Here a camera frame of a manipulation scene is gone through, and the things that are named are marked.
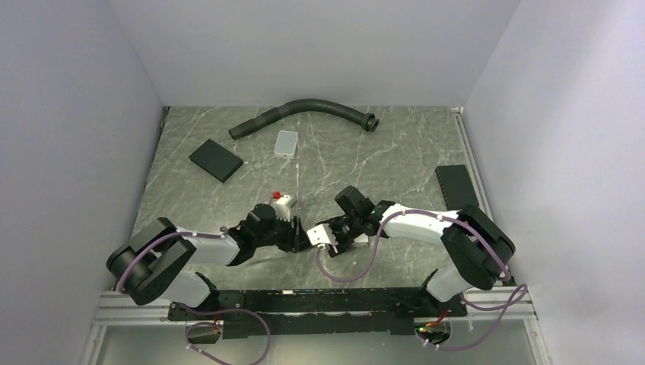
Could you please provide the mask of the white cardboard box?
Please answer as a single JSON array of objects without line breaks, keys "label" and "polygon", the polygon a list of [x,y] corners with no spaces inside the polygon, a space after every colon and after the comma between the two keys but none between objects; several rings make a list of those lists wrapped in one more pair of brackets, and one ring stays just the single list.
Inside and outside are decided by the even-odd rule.
[{"label": "white cardboard box", "polygon": [[351,243],[352,247],[369,247],[370,246],[370,238],[365,235],[361,234],[360,236],[357,236],[356,238],[353,239]]}]

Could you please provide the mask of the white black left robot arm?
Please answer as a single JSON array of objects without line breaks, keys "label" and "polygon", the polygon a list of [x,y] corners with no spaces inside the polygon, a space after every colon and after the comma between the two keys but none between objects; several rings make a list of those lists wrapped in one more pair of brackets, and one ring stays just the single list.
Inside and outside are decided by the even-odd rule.
[{"label": "white black left robot arm", "polygon": [[204,274],[188,272],[186,266],[234,267],[269,246],[287,253],[310,248],[291,208],[257,204],[237,225],[216,233],[183,229],[159,217],[113,251],[106,268],[116,279],[116,290],[139,306],[157,299],[179,300],[199,319],[209,319],[219,306],[218,289]]}]

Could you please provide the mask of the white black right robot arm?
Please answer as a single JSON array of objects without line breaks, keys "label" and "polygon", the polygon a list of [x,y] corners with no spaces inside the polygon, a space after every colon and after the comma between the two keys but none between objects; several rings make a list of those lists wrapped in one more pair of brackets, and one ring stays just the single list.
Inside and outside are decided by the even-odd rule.
[{"label": "white black right robot arm", "polygon": [[341,216],[319,222],[307,231],[312,246],[330,256],[346,252],[360,236],[407,238],[442,246],[450,263],[430,274],[421,285],[419,305],[429,316],[446,309],[449,300],[471,288],[490,290],[509,281],[508,262],[516,247],[512,240],[474,205],[455,211],[409,208],[393,201],[373,203],[356,187],[335,197]]}]

